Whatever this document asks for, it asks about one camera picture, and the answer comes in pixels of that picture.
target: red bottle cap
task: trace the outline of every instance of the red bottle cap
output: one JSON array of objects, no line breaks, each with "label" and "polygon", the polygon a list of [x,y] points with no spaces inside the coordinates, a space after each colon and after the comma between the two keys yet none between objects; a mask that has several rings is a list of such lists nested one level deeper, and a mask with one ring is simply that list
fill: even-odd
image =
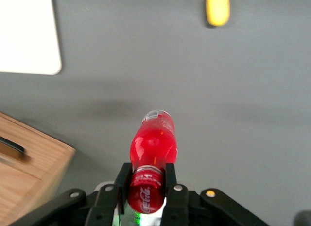
[{"label": "red bottle cap", "polygon": [[136,212],[154,213],[163,205],[164,190],[164,175],[161,170],[151,165],[144,165],[132,176],[127,201]]}]

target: screw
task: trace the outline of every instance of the screw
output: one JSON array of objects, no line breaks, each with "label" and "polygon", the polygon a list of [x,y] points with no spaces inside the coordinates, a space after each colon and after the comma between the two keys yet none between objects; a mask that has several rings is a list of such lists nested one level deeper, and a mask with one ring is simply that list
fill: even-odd
[{"label": "screw", "polygon": [[207,195],[208,197],[211,197],[211,198],[213,198],[213,197],[216,196],[216,194],[215,194],[214,191],[207,191],[207,192],[206,192],[206,195]]},{"label": "screw", "polygon": [[176,191],[181,191],[183,189],[183,187],[181,185],[175,185],[174,186],[174,190]]},{"label": "screw", "polygon": [[109,185],[105,187],[105,191],[111,191],[113,189],[113,186]]},{"label": "screw", "polygon": [[75,197],[78,197],[79,196],[79,193],[78,192],[74,192],[70,195],[70,198],[75,198]]}]

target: bottle neck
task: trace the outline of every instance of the bottle neck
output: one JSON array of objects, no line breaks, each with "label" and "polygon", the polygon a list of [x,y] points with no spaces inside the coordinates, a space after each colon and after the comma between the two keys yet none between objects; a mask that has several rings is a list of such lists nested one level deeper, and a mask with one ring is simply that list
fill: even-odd
[{"label": "bottle neck", "polygon": [[148,170],[152,171],[152,172],[156,172],[161,176],[164,175],[164,173],[159,168],[157,168],[156,166],[153,166],[153,165],[142,165],[142,166],[138,167],[136,170],[134,170],[133,175],[136,175],[139,172],[148,171]]}]

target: green light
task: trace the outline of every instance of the green light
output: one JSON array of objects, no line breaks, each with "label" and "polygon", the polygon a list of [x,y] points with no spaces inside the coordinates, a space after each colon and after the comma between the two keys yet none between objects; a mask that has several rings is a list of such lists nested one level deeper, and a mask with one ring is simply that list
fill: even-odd
[{"label": "green light", "polygon": [[133,219],[133,222],[134,222],[135,224],[138,224],[138,225],[139,225],[139,224],[140,224],[140,219],[139,219],[139,218],[134,218],[134,219]]},{"label": "green light", "polygon": [[134,217],[140,218],[140,213],[134,212]]}]

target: coca-cola logo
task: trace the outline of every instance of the coca-cola logo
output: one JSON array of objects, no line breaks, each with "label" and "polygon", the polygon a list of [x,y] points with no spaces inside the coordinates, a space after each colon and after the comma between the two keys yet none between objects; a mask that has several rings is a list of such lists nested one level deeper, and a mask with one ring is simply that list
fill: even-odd
[{"label": "coca-cola logo", "polygon": [[142,199],[141,211],[150,213],[150,188],[140,188],[140,198]]}]

